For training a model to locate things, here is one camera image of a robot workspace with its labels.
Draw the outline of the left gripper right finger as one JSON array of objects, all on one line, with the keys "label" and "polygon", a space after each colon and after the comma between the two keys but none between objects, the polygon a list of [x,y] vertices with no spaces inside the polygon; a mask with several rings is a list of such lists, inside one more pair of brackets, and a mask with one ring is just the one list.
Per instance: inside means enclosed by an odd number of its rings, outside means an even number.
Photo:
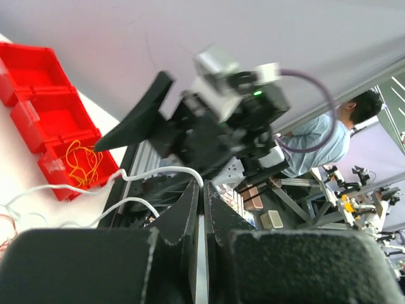
[{"label": "left gripper right finger", "polygon": [[256,228],[222,200],[209,180],[204,182],[203,198],[208,302],[237,303],[235,259],[230,249],[232,231],[255,231]]}]

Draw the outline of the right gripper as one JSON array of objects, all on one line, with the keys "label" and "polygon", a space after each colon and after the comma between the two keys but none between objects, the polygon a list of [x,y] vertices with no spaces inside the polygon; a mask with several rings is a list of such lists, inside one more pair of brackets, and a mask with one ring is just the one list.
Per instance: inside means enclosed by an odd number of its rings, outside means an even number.
[{"label": "right gripper", "polygon": [[190,89],[180,94],[172,117],[165,119],[159,108],[173,83],[168,72],[160,71],[135,107],[94,149],[111,150],[148,138],[160,156],[172,156],[208,176],[228,175],[233,164],[243,176],[277,174],[288,167],[271,127],[290,108],[279,86],[264,85],[259,94],[246,96],[228,120],[219,122]]}]

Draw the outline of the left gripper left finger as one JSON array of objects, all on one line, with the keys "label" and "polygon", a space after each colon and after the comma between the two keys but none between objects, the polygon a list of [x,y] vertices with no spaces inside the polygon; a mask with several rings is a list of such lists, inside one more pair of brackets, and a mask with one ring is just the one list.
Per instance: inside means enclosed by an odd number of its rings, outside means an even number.
[{"label": "left gripper left finger", "polygon": [[194,303],[200,187],[191,181],[152,224],[159,230],[148,281],[149,303]]}]

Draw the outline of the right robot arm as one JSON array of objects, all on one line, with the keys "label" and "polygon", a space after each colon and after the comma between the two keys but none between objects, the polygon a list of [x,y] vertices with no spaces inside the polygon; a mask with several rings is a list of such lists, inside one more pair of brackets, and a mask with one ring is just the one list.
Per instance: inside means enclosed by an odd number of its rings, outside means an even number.
[{"label": "right robot arm", "polygon": [[106,151],[148,142],[168,165],[196,170],[218,184],[253,182],[285,168],[271,124],[289,110],[282,90],[249,72],[197,76],[171,118],[159,111],[173,79],[159,72],[127,116],[95,144]]}]

